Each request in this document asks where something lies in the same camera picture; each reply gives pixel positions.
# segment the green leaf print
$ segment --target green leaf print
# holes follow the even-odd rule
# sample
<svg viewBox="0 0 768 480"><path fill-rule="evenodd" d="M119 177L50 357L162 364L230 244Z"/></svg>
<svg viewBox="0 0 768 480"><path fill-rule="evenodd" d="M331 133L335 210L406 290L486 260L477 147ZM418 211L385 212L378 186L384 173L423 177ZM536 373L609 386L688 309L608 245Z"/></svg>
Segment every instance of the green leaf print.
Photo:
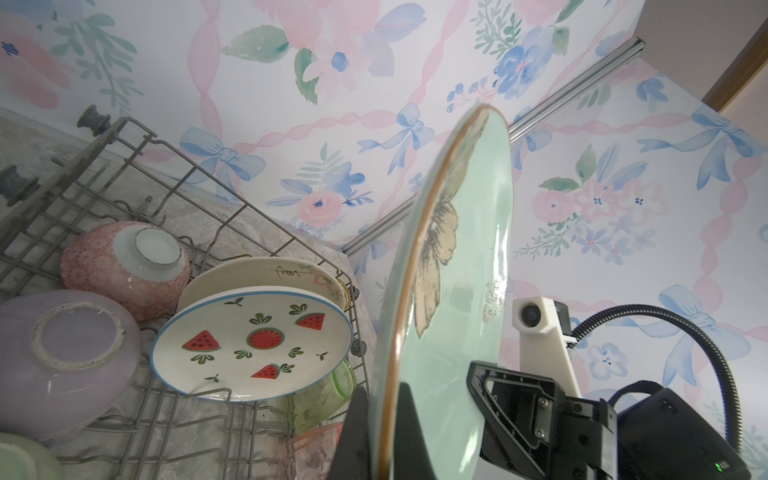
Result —
<svg viewBox="0 0 768 480"><path fill-rule="evenodd" d="M286 32L272 25L261 25L235 37L232 45L222 48L221 52L243 60L272 63L285 56L289 48Z"/></svg>

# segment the white plate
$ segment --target white plate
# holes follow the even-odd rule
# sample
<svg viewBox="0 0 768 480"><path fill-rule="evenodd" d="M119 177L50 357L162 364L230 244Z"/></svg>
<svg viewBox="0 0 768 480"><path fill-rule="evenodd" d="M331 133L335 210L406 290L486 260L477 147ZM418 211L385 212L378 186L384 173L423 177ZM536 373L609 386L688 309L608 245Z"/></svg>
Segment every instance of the white plate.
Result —
<svg viewBox="0 0 768 480"><path fill-rule="evenodd" d="M349 308L346 288L322 267L294 258L248 257L229 260L195 277L179 297L178 309L227 290L269 285L308 290L342 310Z"/></svg>
<svg viewBox="0 0 768 480"><path fill-rule="evenodd" d="M352 335L344 312L320 295L247 287L177 313L157 335L150 361L160 380L184 394L228 388L232 402L253 402L296 392L331 373L349 352Z"/></svg>

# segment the bowl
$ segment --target bowl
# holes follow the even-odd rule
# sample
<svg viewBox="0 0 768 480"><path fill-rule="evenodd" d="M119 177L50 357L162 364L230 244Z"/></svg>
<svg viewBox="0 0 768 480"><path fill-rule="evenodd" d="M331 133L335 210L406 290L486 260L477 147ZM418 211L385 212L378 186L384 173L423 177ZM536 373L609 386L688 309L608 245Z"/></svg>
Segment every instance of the bowl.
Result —
<svg viewBox="0 0 768 480"><path fill-rule="evenodd" d="M254 402L329 375L352 338L349 319L327 298L287 286L250 286L174 315L155 338L150 360L157 377L178 392ZM208 392L215 389L230 389L231 397Z"/></svg>
<svg viewBox="0 0 768 480"><path fill-rule="evenodd" d="M172 311L189 274L176 239L142 222L103 225L80 235L61 255L67 288L108 296L137 322Z"/></svg>
<svg viewBox="0 0 768 480"><path fill-rule="evenodd" d="M357 378L348 360L318 383L284 396L280 408L296 433L308 432L327 420L355 391Z"/></svg>
<svg viewBox="0 0 768 480"><path fill-rule="evenodd" d="M341 310L349 308L349 292L322 267L293 258L249 257L224 262L195 277L181 293L178 309L226 290L269 285L307 290L324 296Z"/></svg>
<svg viewBox="0 0 768 480"><path fill-rule="evenodd" d="M52 290L0 304L0 431L38 442L100 417L131 384L138 325L96 293Z"/></svg>
<svg viewBox="0 0 768 480"><path fill-rule="evenodd" d="M44 446L10 433L0 433L3 480L64 480L58 460Z"/></svg>

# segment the wall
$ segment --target wall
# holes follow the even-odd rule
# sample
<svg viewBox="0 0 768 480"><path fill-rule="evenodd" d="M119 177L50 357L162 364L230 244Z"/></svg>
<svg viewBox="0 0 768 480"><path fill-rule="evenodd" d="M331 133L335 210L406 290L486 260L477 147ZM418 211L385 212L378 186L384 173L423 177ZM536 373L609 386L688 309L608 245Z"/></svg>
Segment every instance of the wall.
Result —
<svg viewBox="0 0 768 480"><path fill-rule="evenodd" d="M631 37L641 0L0 3L0 106L131 114L269 215L341 245L418 187L476 101L512 121ZM141 161L185 173L168 150ZM205 176L188 183L232 200Z"/></svg>
<svg viewBox="0 0 768 480"><path fill-rule="evenodd" d="M768 144L768 68L765 65L726 105L723 115Z"/></svg>
<svg viewBox="0 0 768 480"><path fill-rule="evenodd" d="M636 33L643 59L701 99L766 18L765 0L647 0Z"/></svg>
<svg viewBox="0 0 768 480"><path fill-rule="evenodd" d="M543 148L528 149L542 139ZM611 306L646 303L696 323L736 376L743 458L753 478L768 475L766 150L641 59L512 147L521 170L507 305L549 296L569 305L576 326ZM386 287L397 233L389 230L353 256L362 294L380 322L386 320L374 298ZM499 363L514 369L518 336L508 317L502 337ZM722 431L713 370L675 327L617 320L582 340L571 360L589 398L653 380ZM627 396L618 407L640 398Z"/></svg>

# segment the plate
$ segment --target plate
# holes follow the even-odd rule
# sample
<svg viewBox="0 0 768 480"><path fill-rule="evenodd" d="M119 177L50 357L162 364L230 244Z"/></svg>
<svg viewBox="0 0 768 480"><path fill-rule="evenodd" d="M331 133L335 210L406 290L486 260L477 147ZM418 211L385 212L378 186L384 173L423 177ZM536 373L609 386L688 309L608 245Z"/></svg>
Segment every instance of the plate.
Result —
<svg viewBox="0 0 768 480"><path fill-rule="evenodd" d="M181 293L177 311L207 296L246 286L289 286L300 288L349 308L349 294L333 275L306 260L282 257L239 258L216 265L195 277Z"/></svg>
<svg viewBox="0 0 768 480"><path fill-rule="evenodd" d="M253 402L296 392L331 373L349 352L352 335L344 312L320 295L247 287L177 313L157 335L150 360L160 380L183 394L231 389L232 402Z"/></svg>
<svg viewBox="0 0 768 480"><path fill-rule="evenodd" d="M412 391L436 478L472 477L485 420L466 377L471 361L498 360L511 217L507 124L479 105L427 177L384 296L369 409L374 478L392 474L401 382Z"/></svg>

